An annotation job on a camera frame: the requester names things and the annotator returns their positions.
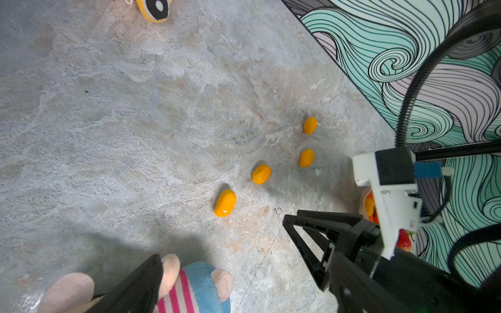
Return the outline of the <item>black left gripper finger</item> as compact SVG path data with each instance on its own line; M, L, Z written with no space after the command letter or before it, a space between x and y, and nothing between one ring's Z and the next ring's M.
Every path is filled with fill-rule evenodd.
M162 278L163 263L154 254L87 312L153 312Z

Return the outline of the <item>orange tangerine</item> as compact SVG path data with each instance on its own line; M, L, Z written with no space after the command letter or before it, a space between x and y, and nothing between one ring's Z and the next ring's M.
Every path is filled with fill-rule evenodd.
M374 199L374 196L373 196L372 192L370 192L367 197L370 197L370 198ZM376 206L374 208L374 214L373 214L373 216L371 218L369 218L369 220L371 222L374 222L375 224L378 224L378 225L380 224L379 219L378 219L378 214L377 214Z

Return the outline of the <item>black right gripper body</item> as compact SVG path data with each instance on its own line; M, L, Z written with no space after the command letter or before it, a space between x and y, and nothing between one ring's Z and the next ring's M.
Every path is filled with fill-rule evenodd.
M500 270L476 288L456 268L461 252L498 240L499 224L463 236L450 251L448 272L407 252L395 252L387 260L362 248L354 261L334 252L330 292L339 312L499 312Z

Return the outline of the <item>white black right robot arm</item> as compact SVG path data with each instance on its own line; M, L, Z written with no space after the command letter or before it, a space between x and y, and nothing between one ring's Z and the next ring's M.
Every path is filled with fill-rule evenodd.
M318 288L336 297L339 312L500 311L499 269L476 288L453 268L461 250L493 239L499 225L460 240L448 273L401 249L389 259L380 256L380 227L359 214L299 210L284 216L283 226Z

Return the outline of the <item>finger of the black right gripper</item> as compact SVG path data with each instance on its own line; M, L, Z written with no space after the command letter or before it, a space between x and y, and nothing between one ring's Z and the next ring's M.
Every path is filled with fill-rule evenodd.
M322 211L297 211L297 226L326 234L329 239L336 239L350 231L363 217L360 214L334 213Z
M303 258L305 265L307 266L314 282L321 291L325 291L329 284L329 275L327 273L327 267L331 252L333 248L330 247L332 241L327 237L326 234L314 232L311 230L305 230L302 228L307 235L322 249L324 253L321 259L318 259L314 252L309 248L309 245L303 240L300 234L297 232L295 227L298 222L296 215L285 215L283 219L283 227L287 234L290 236L296 248L299 250L301 257Z

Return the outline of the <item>small yellow kumquat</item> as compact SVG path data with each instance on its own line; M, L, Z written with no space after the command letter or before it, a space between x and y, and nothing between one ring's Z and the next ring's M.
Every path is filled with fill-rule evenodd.
M303 124L303 132L307 135L311 135L315 132L318 125L318 121L315 117L309 117L305 120Z
M301 168L309 167L315 158L314 151L311 149L304 150L300 155L299 166Z
M370 197L365 198L363 206L367 216L371 218L374 214L374 208L375 208L374 199Z
M261 164L252 173L252 180L257 185L264 184L271 175L271 168L267 164Z
M218 197L214 214L217 217L226 217L233 211L237 202L236 194L230 190L223 190L220 196Z

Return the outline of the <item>small yellow kumquat top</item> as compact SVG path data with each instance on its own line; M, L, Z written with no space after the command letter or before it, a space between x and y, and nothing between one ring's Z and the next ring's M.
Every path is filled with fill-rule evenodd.
M305 120L303 124L303 132L307 135L311 135L315 132L318 125L318 121L315 117L309 117Z

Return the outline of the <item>red strawberry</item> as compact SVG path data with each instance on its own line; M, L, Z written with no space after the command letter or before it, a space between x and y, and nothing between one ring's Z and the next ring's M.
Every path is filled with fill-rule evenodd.
M411 242L409 233L406 230L404 230L404 229L399 230L399 236L398 236L396 247L404 250L405 252L412 251L412 242Z

